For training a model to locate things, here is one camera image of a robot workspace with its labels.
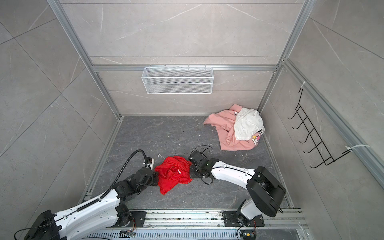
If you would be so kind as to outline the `red cloth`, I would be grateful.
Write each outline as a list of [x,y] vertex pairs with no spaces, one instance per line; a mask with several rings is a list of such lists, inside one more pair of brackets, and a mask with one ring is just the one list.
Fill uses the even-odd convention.
[[167,157],[163,163],[155,167],[159,174],[160,192],[165,195],[178,184],[189,184],[192,181],[190,167],[192,163],[183,157]]

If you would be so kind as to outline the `printed pink white cloth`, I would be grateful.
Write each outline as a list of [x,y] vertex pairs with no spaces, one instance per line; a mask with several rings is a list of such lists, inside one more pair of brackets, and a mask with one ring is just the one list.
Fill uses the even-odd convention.
[[253,143],[255,144],[255,146],[257,146],[257,145],[259,144],[260,138],[261,138],[261,136],[262,136],[263,134],[264,134],[264,130],[260,130],[260,131],[256,132],[256,133],[252,136],[251,140],[253,141]]

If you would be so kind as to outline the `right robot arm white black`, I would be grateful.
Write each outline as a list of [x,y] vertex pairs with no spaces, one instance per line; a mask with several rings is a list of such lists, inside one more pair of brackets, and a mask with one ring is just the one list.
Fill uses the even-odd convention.
[[226,219],[249,226],[254,221],[262,221],[264,215],[274,218],[277,213],[283,213],[281,203],[287,190],[265,167],[240,168],[218,159],[209,160],[200,151],[193,151],[188,160],[192,163],[192,179],[200,179],[206,185],[214,180],[227,181],[248,191],[250,198],[241,203],[233,217]]

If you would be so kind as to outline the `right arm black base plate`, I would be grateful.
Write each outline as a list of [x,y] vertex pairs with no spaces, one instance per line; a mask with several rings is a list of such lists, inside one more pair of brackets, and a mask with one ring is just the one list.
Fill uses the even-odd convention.
[[222,218],[224,219],[226,227],[264,227],[265,222],[262,215],[254,217],[252,220],[243,216],[239,210],[237,211],[223,211]]

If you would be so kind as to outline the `aluminium rail base frame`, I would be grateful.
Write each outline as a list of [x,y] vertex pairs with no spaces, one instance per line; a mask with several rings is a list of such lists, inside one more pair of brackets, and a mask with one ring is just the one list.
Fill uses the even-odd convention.
[[146,211],[143,228],[108,227],[80,240],[312,240],[300,209],[284,209],[264,227],[226,227],[223,211],[234,209],[139,210]]

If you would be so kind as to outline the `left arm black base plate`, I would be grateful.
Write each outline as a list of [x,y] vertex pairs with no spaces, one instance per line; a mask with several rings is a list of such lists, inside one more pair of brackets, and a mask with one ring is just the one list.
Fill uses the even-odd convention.
[[134,225],[136,228],[143,228],[146,220],[146,211],[133,211],[129,217],[129,222],[126,225],[127,228],[133,228]]

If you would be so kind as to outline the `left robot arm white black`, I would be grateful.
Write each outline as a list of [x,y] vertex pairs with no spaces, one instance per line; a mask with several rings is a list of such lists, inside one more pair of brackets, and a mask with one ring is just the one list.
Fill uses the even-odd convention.
[[127,202],[147,187],[156,187],[159,174],[144,167],[115,183],[103,194],[78,206],[41,213],[25,235],[26,240],[80,240],[100,229],[134,223]]

